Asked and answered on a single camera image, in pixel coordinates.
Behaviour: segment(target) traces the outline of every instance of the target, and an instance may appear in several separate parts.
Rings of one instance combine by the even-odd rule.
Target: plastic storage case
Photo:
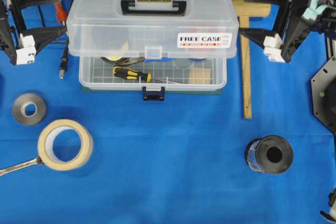
[[[231,0],[74,0],[67,19],[79,80],[94,90],[220,89],[238,26]],[[114,77],[111,57],[143,57],[129,68],[161,80]]]

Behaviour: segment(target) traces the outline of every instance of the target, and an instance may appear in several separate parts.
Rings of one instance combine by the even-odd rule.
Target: case handle
[[[173,1],[173,7],[177,10],[130,10],[130,7],[135,7],[135,0],[122,0],[121,10],[123,15],[170,15],[184,16],[187,7],[186,1]]]

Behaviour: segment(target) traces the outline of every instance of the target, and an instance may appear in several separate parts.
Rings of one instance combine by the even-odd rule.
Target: black latch
[[[142,87],[142,98],[144,101],[164,101],[164,87],[161,91],[147,91],[146,87]]]

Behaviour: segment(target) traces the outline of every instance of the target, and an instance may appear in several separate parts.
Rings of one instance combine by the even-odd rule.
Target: tape roll
[[[35,112],[32,115],[26,114],[26,108],[34,105]],[[31,126],[38,124],[47,114],[47,106],[44,100],[34,93],[20,95],[13,104],[13,116],[18,123]]]
[[[68,162],[58,159],[53,150],[55,138],[65,130],[76,131],[81,141],[77,156]],[[81,167],[90,159],[92,150],[92,136],[86,128],[73,120],[56,120],[50,123],[41,132],[37,145],[38,155],[43,163],[54,170],[73,170]]]

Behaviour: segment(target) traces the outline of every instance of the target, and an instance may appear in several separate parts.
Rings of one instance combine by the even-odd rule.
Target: blue fabric
[[[271,28],[276,11],[251,27]],[[52,6],[43,12],[48,26],[58,25]],[[29,28],[41,26],[37,8],[24,17]],[[335,185],[333,136],[312,115],[310,94],[310,78],[326,60],[324,37],[311,34],[288,64],[250,47],[251,120],[243,120],[239,54],[227,61],[222,95],[167,94],[164,102],[143,102],[139,92],[81,92],[78,58],[58,78],[62,46],[48,46],[26,66],[2,54],[1,167],[34,158],[40,132],[56,119],[80,122],[95,147],[77,170],[42,165],[1,177],[0,223],[325,223],[319,211],[329,210]],[[12,116],[25,92],[48,105],[36,126]],[[256,174],[244,159],[251,140],[271,134],[294,152],[280,176]]]

